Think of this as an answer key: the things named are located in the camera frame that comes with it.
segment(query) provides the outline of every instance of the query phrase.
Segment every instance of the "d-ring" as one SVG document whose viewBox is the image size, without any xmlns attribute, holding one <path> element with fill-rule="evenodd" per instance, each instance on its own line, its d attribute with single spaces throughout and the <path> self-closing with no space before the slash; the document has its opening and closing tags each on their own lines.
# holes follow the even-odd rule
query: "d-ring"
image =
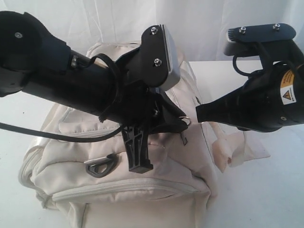
<svg viewBox="0 0 304 228">
<path fill-rule="evenodd" d="M 187 126 L 189 126 L 192 123 L 191 119 L 189 117 L 187 117 L 187 116 L 180 116 L 179 119 L 182 120 L 182 121 L 184 121 Z"/>
</svg>

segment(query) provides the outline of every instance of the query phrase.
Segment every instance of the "yellow warning label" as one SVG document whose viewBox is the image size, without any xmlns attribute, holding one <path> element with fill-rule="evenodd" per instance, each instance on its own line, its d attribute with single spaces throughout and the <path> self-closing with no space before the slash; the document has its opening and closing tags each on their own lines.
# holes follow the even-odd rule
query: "yellow warning label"
<svg viewBox="0 0 304 228">
<path fill-rule="evenodd" d="M 291 70 L 288 70 L 281 81 L 281 88 L 284 88 L 286 86 L 292 86 L 294 83 L 294 77 L 295 75 L 293 74 L 293 72 Z"/>
<path fill-rule="evenodd" d="M 288 99 L 288 100 L 291 100 L 289 90 L 283 95 L 283 97 L 286 98 L 286 99 Z"/>
</svg>

